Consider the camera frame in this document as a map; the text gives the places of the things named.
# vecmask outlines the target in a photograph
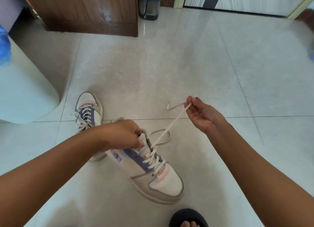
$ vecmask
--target hand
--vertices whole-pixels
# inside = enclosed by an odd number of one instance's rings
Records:
[[[225,118],[221,113],[214,107],[203,103],[198,97],[194,98],[189,96],[186,99],[186,103],[184,103],[184,107],[186,108],[191,102],[192,105],[186,110],[186,113],[194,126],[203,133],[208,134],[213,126],[225,121]]]
[[[105,144],[102,148],[103,152],[109,149],[140,148],[144,145],[138,139],[142,130],[133,120],[123,120],[95,128],[99,129]]]

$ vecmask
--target black slipper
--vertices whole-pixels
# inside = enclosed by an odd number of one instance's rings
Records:
[[[200,227],[208,227],[205,219],[200,213],[192,209],[178,210],[172,217],[169,227],[180,227],[183,221],[195,221]]]

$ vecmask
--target white sneaker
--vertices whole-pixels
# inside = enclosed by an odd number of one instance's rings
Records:
[[[138,149],[111,149],[106,153],[129,175],[136,190],[145,198],[159,204],[175,204],[184,196],[184,185],[176,171],[151,148],[145,134],[139,140],[144,146]]]
[[[76,124],[78,132],[101,125],[103,109],[97,96],[90,92],[83,92],[75,106]],[[106,156],[106,153],[96,153],[90,161],[99,161]]]

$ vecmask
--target wooden cabinet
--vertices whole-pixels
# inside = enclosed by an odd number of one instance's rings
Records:
[[[27,0],[52,31],[138,36],[137,0]]]

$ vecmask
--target forearm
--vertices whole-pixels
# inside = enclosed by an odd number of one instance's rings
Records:
[[[265,226],[314,226],[314,198],[261,157],[226,121],[207,136]]]
[[[0,226],[23,226],[96,152],[86,130],[0,176]]]

